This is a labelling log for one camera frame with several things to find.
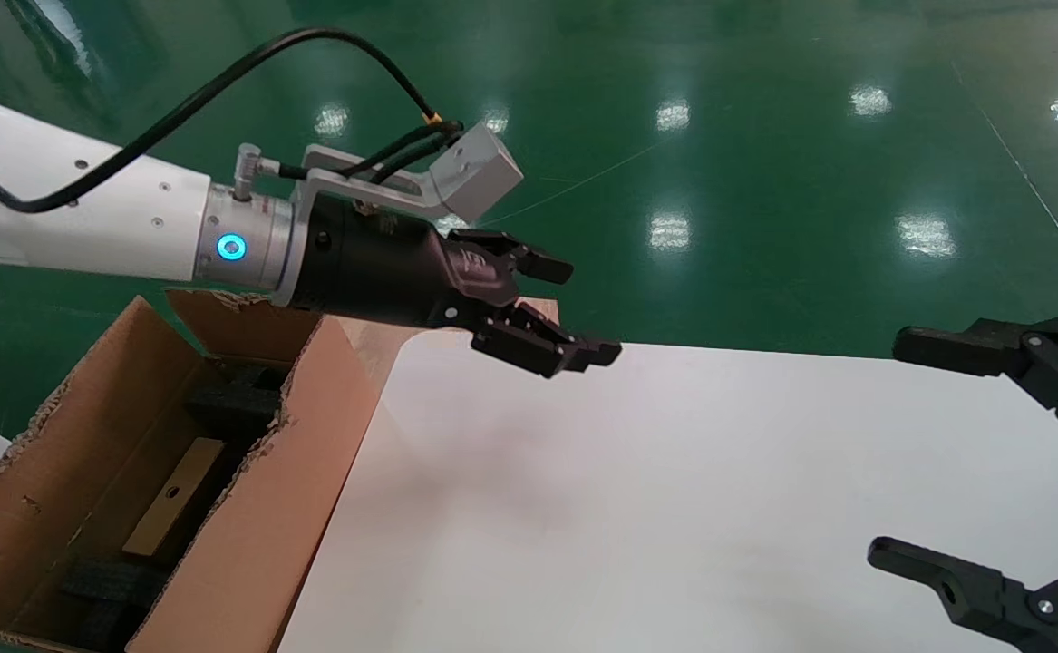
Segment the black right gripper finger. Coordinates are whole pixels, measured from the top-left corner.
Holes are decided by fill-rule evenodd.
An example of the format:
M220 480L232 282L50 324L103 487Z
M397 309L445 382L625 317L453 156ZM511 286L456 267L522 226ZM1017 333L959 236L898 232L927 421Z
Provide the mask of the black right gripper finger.
M890 537L874 538L867 559L934 591L956 627L1019 652L1058 652L1058 579L1030 589L995 568Z
M977 319L960 332L907 326L895 335L892 356L961 375L1008 376L1058 418L1058 318L1033 324Z

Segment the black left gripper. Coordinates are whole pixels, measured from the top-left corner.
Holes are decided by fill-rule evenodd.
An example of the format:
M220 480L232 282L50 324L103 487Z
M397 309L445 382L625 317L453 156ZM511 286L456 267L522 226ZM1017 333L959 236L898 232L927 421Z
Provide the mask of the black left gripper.
M321 195L288 305L401 327L471 329L471 348L541 377L609 367L616 340L576 335L521 302L515 272L567 284L574 266L507 232L453 229L394 212L367 216Z

